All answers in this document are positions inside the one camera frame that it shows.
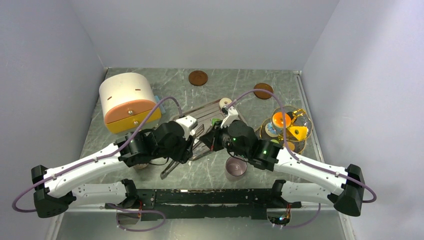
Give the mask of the orange biscuit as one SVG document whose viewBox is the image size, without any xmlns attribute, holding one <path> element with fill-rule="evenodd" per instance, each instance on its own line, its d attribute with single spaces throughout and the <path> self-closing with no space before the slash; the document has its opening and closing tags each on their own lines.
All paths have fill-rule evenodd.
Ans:
<svg viewBox="0 0 424 240">
<path fill-rule="evenodd" d="M 291 150 L 291 151 L 295 151 L 295 149 L 296 149 L 296 145 L 293 143 L 293 142 L 290 142 L 290 141 L 288 141 L 287 142 L 287 145 L 288 145 L 288 148 Z"/>
</svg>

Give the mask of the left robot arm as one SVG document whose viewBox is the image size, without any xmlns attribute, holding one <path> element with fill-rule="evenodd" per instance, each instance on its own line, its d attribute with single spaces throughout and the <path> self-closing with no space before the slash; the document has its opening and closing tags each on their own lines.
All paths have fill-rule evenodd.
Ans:
<svg viewBox="0 0 424 240">
<path fill-rule="evenodd" d="M 128 133 L 104 149 L 61 167 L 33 167 L 32 181 L 44 181 L 33 194 L 38 217 L 51 218 L 70 207 L 99 203 L 134 207 L 140 198 L 132 180 L 109 184 L 89 182 L 101 175 L 149 164 L 160 158 L 182 164 L 187 162 L 193 155 L 195 138 L 192 134 L 197 125 L 197 120 L 184 117 L 154 129 L 141 130 L 134 138 Z"/>
</svg>

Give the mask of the orange donut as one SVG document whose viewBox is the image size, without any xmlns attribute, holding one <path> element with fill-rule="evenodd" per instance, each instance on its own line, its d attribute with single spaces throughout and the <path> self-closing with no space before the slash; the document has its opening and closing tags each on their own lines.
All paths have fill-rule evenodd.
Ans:
<svg viewBox="0 0 424 240">
<path fill-rule="evenodd" d="M 271 118 L 271 123 L 275 129 L 285 129 L 291 125 L 292 119 L 287 113 L 276 112 Z"/>
</svg>

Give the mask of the blue sprinkled donut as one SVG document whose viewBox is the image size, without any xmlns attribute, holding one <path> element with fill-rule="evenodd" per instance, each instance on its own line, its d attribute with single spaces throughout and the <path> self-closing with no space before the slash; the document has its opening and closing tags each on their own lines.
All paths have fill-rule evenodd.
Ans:
<svg viewBox="0 0 424 240">
<path fill-rule="evenodd" d="M 265 132 L 267 135 L 269 135 L 272 138 L 275 138 L 279 135 L 279 133 L 274 128 L 273 124 L 271 122 L 267 123 L 265 127 Z"/>
</svg>

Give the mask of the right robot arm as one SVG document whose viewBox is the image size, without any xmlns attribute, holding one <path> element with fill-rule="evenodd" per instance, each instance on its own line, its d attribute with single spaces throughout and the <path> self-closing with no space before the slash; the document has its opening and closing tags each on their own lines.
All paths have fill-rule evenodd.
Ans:
<svg viewBox="0 0 424 240">
<path fill-rule="evenodd" d="M 332 205 L 348 216 L 361 215 L 365 181 L 362 169 L 355 164 L 335 166 L 293 153 L 278 143 L 259 139 L 253 128 L 240 120 L 224 128 L 216 124 L 199 139 L 213 152 L 227 150 L 257 169 L 286 173 L 306 181 L 278 184 L 269 197 L 275 207 L 310 202 Z"/>
</svg>

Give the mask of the yellow cake piece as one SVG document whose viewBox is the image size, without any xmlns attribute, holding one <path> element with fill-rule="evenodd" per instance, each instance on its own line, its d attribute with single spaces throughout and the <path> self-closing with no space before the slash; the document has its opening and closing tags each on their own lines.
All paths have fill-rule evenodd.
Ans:
<svg viewBox="0 0 424 240">
<path fill-rule="evenodd" d="M 290 126 L 287 130 L 297 141 L 305 140 L 309 133 L 306 126 Z"/>
</svg>

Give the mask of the green cake slice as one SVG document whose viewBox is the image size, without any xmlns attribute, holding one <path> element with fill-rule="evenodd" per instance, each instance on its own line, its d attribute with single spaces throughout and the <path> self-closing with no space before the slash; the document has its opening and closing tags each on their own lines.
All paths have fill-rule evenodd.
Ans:
<svg viewBox="0 0 424 240">
<path fill-rule="evenodd" d="M 211 125 L 214 126 L 217 122 L 221 122 L 222 120 L 219 118 L 212 118 L 211 119 Z"/>
</svg>

